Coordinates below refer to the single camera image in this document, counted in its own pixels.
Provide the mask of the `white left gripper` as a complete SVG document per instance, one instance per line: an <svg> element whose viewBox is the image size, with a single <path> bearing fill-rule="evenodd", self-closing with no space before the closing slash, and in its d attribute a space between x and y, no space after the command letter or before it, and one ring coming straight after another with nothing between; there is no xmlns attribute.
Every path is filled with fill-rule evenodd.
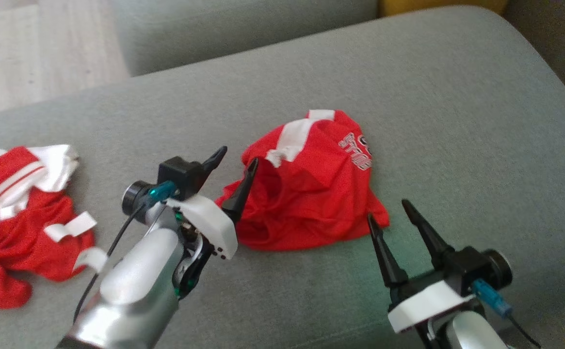
<svg viewBox="0 0 565 349"><path fill-rule="evenodd" d="M227 153L220 146L211 157L202 162L202 176L209 177L218 168ZM258 159L251 160L244 171L243 180L231 196L223 201L222 208L207 197L196 195L187 201L168 199L165 203L175 211L179 232L186 233L187 254L178 264L172 282L178 298L187 297L198 285L200 276L211 256L231 260L238 249L234 224L242 219L258 170Z"/></svg>

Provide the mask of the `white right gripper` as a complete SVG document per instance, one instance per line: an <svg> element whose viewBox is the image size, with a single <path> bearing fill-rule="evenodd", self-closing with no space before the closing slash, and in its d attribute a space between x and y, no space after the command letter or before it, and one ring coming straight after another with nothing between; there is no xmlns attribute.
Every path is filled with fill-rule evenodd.
<svg viewBox="0 0 565 349"><path fill-rule="evenodd" d="M418 229L433 267L435 270L443 269L446 264L444 258L455 252L454 247L436 232L408 199L402 199L402 206L409 221ZM408 279L408 274L398 265L384 240L382 228L372 214L367 215L367 223L384 285L389 288L391 304L388 321L393 332L414 332L425 349L450 349L451 346L443 343L438 335L435 321L466 307L475 296L461 296L437 271Z"/></svg>

